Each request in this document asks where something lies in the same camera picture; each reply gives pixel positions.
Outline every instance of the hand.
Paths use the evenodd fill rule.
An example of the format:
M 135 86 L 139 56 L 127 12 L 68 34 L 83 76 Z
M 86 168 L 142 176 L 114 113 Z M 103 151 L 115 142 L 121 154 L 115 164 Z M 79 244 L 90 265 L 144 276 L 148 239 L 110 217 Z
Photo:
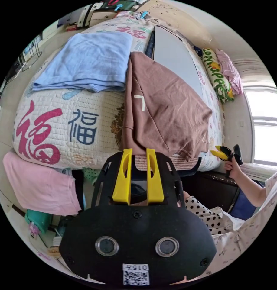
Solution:
M 230 178 L 233 178 L 235 181 L 237 179 L 237 177 L 241 174 L 241 169 L 239 167 L 239 165 L 237 164 L 235 157 L 232 157 L 231 161 L 225 161 L 224 164 L 224 169 L 226 171 L 230 170 Z

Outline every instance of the dark wooden furniture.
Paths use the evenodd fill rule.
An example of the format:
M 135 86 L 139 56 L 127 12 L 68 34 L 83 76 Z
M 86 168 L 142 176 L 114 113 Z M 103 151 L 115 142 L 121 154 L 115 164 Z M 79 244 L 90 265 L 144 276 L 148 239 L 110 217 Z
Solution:
M 231 212 L 239 196 L 240 189 L 235 181 L 222 173 L 197 172 L 181 179 L 183 189 L 207 208 L 219 206 L 225 212 Z

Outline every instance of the person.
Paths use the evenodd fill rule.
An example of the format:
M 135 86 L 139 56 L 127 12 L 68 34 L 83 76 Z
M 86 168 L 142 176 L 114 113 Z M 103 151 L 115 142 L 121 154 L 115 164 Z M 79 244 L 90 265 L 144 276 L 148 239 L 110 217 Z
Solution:
M 216 273 L 236 260 L 265 227 L 277 203 L 277 173 L 267 179 L 266 187 L 262 188 L 242 172 L 234 157 L 231 161 L 225 162 L 224 169 L 230 170 L 230 177 L 238 184 L 251 204 L 260 209 L 244 221 L 232 217 L 220 207 L 208 209 L 195 197 L 184 192 L 186 209 L 198 215 L 206 224 L 217 249 L 206 271 L 193 280 Z M 182 281 L 175 284 L 190 281 L 185 276 Z

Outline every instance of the window frame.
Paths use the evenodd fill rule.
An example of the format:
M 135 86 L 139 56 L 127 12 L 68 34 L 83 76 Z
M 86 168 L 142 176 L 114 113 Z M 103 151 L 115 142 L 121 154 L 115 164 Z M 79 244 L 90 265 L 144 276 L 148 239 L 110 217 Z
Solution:
M 256 164 L 260 164 L 260 165 L 268 165 L 268 166 L 276 166 L 277 167 L 277 162 L 270 162 L 270 161 L 264 161 L 264 160 L 256 160 L 254 159 L 255 156 L 255 126 L 259 125 L 259 126 L 272 126 L 272 127 L 277 127 L 276 123 L 273 122 L 277 122 L 277 118 L 274 117 L 264 117 L 264 116 L 257 116 L 254 117 L 252 115 L 251 112 L 251 108 L 249 105 L 249 101 L 248 101 L 248 97 L 247 97 L 247 93 L 249 92 L 269 92 L 269 93 L 276 93 L 277 94 L 277 89 L 274 87 L 270 87 L 270 86 L 258 86 L 258 85 L 247 85 L 247 86 L 243 86 L 244 89 L 244 94 L 247 100 L 247 104 L 249 107 L 249 113 L 250 113 L 250 117 L 251 117 L 251 121 L 252 121 L 252 127 L 253 127 L 253 155 L 252 155 L 252 163 L 256 163 Z

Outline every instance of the brown cloth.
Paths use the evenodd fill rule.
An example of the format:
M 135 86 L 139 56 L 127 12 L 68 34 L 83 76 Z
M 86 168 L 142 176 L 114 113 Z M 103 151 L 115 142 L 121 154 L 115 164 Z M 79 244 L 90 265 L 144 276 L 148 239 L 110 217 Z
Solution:
M 179 76 L 142 52 L 130 54 L 120 150 L 132 148 L 140 155 L 151 148 L 189 161 L 208 151 L 211 115 Z

